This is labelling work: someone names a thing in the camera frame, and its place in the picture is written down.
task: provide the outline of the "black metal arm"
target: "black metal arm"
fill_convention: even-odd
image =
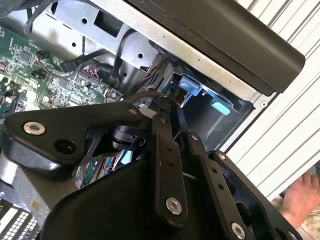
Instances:
[[[56,204],[39,239],[302,239],[223,152],[208,156],[172,99],[156,97],[151,108],[149,117],[119,102],[5,120],[2,154],[46,181],[134,151],[131,163]]]

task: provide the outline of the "blue plastic tab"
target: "blue plastic tab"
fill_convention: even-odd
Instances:
[[[179,88],[190,93],[192,96],[197,96],[202,90],[202,87],[200,86],[199,83],[197,83],[196,81],[194,81],[193,79],[189,78],[186,75],[182,76],[179,82]]]

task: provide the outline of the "motherboard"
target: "motherboard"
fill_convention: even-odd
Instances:
[[[54,77],[37,63],[45,50],[0,27],[0,124],[16,112],[118,102],[122,94],[104,84],[90,66],[70,77]],[[42,64],[61,74],[58,57],[48,55]]]

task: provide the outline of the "black panel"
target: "black panel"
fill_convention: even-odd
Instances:
[[[282,93],[305,57],[234,0],[126,0],[259,92]]]
[[[190,131],[202,139],[207,152],[219,149],[254,109],[250,102],[244,101],[238,112],[231,109],[225,116],[210,105],[211,100],[211,96],[200,94],[191,97],[183,107]]]

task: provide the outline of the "black plastic cover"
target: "black plastic cover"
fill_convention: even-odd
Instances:
[[[235,0],[126,0],[269,96],[283,93],[305,57]]]

